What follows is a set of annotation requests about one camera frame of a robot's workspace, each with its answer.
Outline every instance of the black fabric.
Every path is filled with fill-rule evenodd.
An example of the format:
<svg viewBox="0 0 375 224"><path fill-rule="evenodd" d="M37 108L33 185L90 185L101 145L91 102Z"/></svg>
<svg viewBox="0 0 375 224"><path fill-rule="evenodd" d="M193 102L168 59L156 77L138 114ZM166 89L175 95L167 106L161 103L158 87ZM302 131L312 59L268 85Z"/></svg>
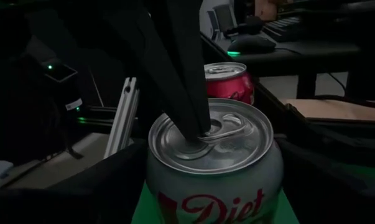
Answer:
<svg viewBox="0 0 375 224"><path fill-rule="evenodd" d="M200 38L201 0L160 0L150 7L155 29L188 93L199 133L210 129L206 80Z"/></svg>
<svg viewBox="0 0 375 224"><path fill-rule="evenodd" d="M48 189L0 190L0 223L130 223L147 159L135 142Z"/></svg>
<svg viewBox="0 0 375 224"><path fill-rule="evenodd" d="M28 21L22 11L8 9L0 12L0 58L17 57L30 38Z"/></svg>
<svg viewBox="0 0 375 224"><path fill-rule="evenodd" d="M310 149L276 141L284 159L283 188L300 223L375 223L375 180L345 171Z"/></svg>

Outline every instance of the desk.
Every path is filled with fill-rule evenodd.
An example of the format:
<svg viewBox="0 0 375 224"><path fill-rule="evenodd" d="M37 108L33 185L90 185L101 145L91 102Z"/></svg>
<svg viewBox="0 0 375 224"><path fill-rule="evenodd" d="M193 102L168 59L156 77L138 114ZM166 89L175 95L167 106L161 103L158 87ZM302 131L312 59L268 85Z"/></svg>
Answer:
<svg viewBox="0 0 375 224"><path fill-rule="evenodd" d="M259 34L276 43L276 50L268 54L240 55L234 59L248 66L248 71L255 77L274 77L298 75L297 98L311 98L315 95L315 83L318 73L345 72L351 69L360 48L353 43L326 40L301 40L278 43L265 33ZM229 40L217 44L225 51Z"/></svg>

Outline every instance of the green led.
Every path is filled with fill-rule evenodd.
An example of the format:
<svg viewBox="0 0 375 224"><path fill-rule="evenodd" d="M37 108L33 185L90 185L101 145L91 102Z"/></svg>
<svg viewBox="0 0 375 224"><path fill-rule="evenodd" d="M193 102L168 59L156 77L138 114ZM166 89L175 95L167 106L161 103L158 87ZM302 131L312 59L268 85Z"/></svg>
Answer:
<svg viewBox="0 0 375 224"><path fill-rule="evenodd" d="M78 119L80 120L80 124L86 124L86 118L79 117Z"/></svg>
<svg viewBox="0 0 375 224"><path fill-rule="evenodd" d="M232 56L232 55L239 55L241 53L240 52L227 52L227 54Z"/></svg>

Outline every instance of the diet soda can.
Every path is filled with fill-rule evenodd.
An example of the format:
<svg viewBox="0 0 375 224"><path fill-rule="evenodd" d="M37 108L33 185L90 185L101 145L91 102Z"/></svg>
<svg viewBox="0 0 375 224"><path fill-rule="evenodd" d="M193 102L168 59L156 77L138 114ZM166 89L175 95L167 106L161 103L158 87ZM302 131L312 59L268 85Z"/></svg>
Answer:
<svg viewBox="0 0 375 224"><path fill-rule="evenodd" d="M254 85L247 66L236 62L204 65L208 96L254 103Z"/></svg>
<svg viewBox="0 0 375 224"><path fill-rule="evenodd" d="M161 222L273 223L283 162L270 121L240 101L208 101L211 129L198 142L166 114L151 127L146 182Z"/></svg>

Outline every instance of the black chair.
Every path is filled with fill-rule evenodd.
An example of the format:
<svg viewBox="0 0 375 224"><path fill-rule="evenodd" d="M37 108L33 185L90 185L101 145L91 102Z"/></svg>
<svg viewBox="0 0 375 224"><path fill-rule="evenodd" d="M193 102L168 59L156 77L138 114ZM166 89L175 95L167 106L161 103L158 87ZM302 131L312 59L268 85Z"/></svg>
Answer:
<svg viewBox="0 0 375 224"><path fill-rule="evenodd" d="M216 19L216 15L214 11L207 11L208 16L210 17L211 21L211 40L214 41L215 39L220 39L220 29L218 20Z"/></svg>
<svg viewBox="0 0 375 224"><path fill-rule="evenodd" d="M219 30L223 33L224 37L228 38L231 34L226 34L228 30L236 27L234 23L234 13L230 9L229 4L222 4L213 8L216 18L218 20Z"/></svg>
<svg viewBox="0 0 375 224"><path fill-rule="evenodd" d="M258 34L264 25L260 18L254 16L246 19L246 23L237 26L234 12L229 4L215 6L213 10L218 20L219 30L226 39L231 39L239 34Z"/></svg>

